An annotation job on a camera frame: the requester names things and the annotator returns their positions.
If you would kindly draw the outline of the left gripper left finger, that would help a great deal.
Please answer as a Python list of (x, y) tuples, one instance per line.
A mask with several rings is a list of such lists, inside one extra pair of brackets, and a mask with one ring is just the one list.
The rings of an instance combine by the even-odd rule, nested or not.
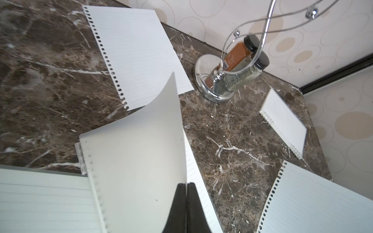
[(185, 183), (179, 183), (177, 185), (170, 213), (163, 230), (163, 233), (186, 233), (187, 224), (187, 189)]

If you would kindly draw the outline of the torn lined page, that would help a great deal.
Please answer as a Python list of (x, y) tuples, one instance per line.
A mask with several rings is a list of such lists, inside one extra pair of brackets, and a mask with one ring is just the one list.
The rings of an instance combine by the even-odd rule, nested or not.
[(288, 161), (270, 190), (258, 233), (371, 233), (373, 202)]
[(127, 110), (153, 101), (172, 74), (178, 94), (194, 89), (154, 10), (84, 5), (83, 11)]

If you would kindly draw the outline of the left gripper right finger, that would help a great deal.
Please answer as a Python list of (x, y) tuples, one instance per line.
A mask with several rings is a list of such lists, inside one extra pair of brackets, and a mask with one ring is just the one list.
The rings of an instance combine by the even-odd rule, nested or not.
[(211, 233), (195, 183), (187, 184), (187, 233)]

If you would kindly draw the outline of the spiral notebook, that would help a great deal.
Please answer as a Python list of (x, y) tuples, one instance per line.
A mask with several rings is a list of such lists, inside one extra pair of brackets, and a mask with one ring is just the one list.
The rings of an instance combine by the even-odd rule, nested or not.
[(295, 156), (303, 159), (307, 128), (273, 88), (270, 88), (259, 113)]
[(87, 176), (1, 166), (2, 233), (105, 233)]
[(105, 233), (162, 233), (179, 183), (195, 183), (211, 232), (222, 232), (183, 128), (174, 75), (145, 107), (80, 135), (75, 147)]

